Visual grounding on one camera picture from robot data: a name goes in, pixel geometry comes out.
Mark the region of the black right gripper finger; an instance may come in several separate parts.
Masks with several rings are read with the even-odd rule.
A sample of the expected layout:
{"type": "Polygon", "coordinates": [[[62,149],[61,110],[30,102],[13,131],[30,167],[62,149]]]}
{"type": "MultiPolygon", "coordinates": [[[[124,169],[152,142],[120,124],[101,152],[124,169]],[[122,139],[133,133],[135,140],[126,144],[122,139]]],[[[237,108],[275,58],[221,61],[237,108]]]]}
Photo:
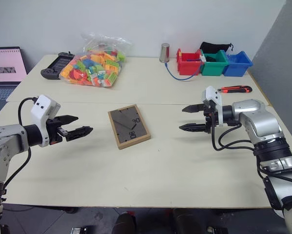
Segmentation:
{"type": "Polygon", "coordinates": [[[207,132],[205,124],[187,123],[179,126],[179,129],[188,132],[207,132]]]}
{"type": "Polygon", "coordinates": [[[188,105],[182,109],[182,112],[186,113],[197,113],[200,111],[204,111],[205,105],[204,104],[193,104],[193,105],[188,105]]]}

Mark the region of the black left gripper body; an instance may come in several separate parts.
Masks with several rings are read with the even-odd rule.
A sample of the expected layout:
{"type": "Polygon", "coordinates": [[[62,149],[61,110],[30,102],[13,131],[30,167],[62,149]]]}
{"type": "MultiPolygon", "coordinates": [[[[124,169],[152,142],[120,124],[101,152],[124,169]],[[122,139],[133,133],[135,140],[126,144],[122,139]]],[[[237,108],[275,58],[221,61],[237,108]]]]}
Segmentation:
{"type": "Polygon", "coordinates": [[[68,141],[68,133],[66,130],[62,130],[61,126],[68,124],[68,117],[55,117],[53,119],[47,119],[46,129],[49,136],[49,144],[57,144],[62,142],[64,137],[68,141]]]}

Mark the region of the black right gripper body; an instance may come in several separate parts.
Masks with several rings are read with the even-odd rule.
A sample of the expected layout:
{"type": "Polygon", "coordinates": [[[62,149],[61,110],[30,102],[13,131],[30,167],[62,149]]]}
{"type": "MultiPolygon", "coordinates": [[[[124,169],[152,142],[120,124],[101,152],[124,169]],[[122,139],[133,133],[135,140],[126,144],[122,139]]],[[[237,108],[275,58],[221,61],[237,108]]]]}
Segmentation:
{"type": "Polygon", "coordinates": [[[204,116],[206,120],[205,132],[210,134],[212,131],[212,126],[218,124],[218,110],[216,109],[216,104],[210,102],[209,105],[204,107],[204,116]]]}

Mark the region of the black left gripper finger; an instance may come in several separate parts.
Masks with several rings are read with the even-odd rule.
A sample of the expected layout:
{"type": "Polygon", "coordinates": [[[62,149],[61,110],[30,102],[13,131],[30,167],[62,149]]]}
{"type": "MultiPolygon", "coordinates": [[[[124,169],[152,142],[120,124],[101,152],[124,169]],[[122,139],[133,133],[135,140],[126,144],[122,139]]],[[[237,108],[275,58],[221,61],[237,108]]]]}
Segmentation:
{"type": "Polygon", "coordinates": [[[82,126],[72,131],[68,131],[65,136],[66,141],[72,141],[78,138],[85,137],[93,131],[93,128],[90,126],[82,126]]]}
{"type": "Polygon", "coordinates": [[[63,115],[63,116],[57,116],[55,117],[55,120],[59,122],[59,125],[68,125],[76,120],[78,120],[78,117],[71,116],[71,115],[63,115]]]}

